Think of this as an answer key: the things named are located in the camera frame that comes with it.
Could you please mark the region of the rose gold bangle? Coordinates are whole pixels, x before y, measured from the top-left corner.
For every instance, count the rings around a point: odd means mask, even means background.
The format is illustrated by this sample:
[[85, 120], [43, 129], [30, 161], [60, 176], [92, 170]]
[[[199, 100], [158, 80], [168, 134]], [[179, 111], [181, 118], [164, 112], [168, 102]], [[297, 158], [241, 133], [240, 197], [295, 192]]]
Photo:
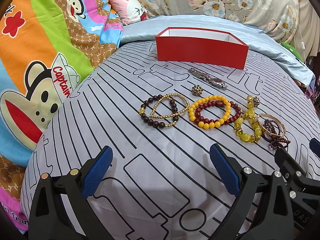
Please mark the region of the rose gold bangle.
[[268, 121], [275, 121], [276, 124], [280, 127], [280, 128], [278, 129], [278, 133], [273, 133], [270, 129], [265, 128], [264, 125], [261, 125], [261, 129], [262, 129], [264, 132], [266, 132], [266, 133], [269, 134], [269, 135], [273, 135], [273, 136], [279, 137], [279, 138], [285, 137], [285, 135], [286, 135], [286, 128], [285, 128], [284, 124], [283, 124], [279, 119], [277, 119], [276, 117], [274, 117], [274, 116], [272, 116], [272, 115], [270, 115], [270, 114], [258, 114], [257, 117], [258, 117], [258, 120], [260, 120], [262, 117], [266, 117]]

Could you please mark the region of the green plush toy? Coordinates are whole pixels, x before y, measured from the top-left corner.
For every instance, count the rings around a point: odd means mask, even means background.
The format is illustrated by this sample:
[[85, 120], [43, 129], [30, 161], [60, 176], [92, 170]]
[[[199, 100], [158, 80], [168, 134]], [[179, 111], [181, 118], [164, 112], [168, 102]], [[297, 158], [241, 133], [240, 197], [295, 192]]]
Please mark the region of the green plush toy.
[[297, 59], [303, 62], [302, 57], [300, 56], [299, 52], [290, 44], [281, 42], [280, 43], [284, 48], [286, 48], [288, 51], [290, 51]]

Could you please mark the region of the light blue quilt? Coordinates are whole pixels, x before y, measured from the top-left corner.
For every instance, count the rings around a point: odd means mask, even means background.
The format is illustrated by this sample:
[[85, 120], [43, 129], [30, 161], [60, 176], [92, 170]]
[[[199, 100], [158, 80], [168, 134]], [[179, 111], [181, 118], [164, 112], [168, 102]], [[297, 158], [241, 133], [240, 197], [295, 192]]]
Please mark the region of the light blue quilt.
[[290, 77], [306, 87], [314, 87], [314, 73], [299, 61], [289, 50], [266, 35], [260, 28], [223, 18], [207, 15], [159, 15], [146, 21], [136, 22], [123, 27], [120, 44], [135, 41], [152, 41], [167, 27], [192, 27], [226, 31], [249, 46], [272, 59]]

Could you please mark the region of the red rectangular gift box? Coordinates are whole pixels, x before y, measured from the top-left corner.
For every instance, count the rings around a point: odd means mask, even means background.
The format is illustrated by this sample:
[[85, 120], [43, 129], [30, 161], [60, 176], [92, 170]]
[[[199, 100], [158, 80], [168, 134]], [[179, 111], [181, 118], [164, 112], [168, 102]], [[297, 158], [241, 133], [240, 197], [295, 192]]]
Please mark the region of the red rectangular gift box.
[[156, 35], [159, 61], [182, 61], [244, 69], [249, 46], [226, 31], [168, 27]]

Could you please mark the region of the grey line-patterned bed sheet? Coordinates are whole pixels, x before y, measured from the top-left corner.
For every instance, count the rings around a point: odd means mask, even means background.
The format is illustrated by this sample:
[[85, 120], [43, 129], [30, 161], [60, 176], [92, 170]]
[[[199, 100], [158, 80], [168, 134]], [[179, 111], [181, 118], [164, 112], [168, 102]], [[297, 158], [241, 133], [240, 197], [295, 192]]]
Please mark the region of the grey line-patterned bed sheet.
[[[227, 89], [193, 76], [190, 68], [223, 80]], [[266, 141], [245, 143], [233, 125], [205, 130], [184, 113], [175, 126], [156, 129], [140, 118], [141, 104], [157, 94], [178, 93], [195, 102], [194, 85], [202, 86], [203, 96], [223, 96], [243, 111], [247, 96], [257, 96], [256, 113], [284, 124], [289, 154], [309, 177], [319, 178], [319, 158], [309, 149], [319, 137], [319, 118], [274, 61], [249, 51], [243, 70], [164, 62], [157, 59], [155, 42], [130, 42], [82, 82], [40, 137], [22, 184], [24, 214], [42, 173], [67, 174], [110, 146], [112, 165], [88, 202], [114, 238], [208, 238], [234, 201], [210, 161], [210, 146], [218, 144], [254, 172], [271, 174], [278, 167]]]

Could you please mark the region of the colourful cartoon monkey quilt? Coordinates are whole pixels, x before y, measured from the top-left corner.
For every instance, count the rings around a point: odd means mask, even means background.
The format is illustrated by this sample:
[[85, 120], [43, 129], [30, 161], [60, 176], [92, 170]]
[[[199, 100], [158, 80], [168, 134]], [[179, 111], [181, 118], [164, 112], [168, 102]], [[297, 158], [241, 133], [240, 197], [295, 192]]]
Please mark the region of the colourful cartoon monkey quilt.
[[12, 0], [1, 17], [1, 207], [19, 231], [25, 168], [63, 102], [116, 51], [108, 0]]

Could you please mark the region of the pink cartoon cushion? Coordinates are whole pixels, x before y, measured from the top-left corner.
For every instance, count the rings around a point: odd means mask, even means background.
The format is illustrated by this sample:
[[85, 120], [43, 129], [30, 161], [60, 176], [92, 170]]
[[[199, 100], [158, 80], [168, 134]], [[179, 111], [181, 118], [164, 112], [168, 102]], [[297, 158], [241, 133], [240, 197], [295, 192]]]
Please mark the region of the pink cartoon cushion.
[[147, 20], [147, 15], [138, 0], [108, 0], [123, 25]]

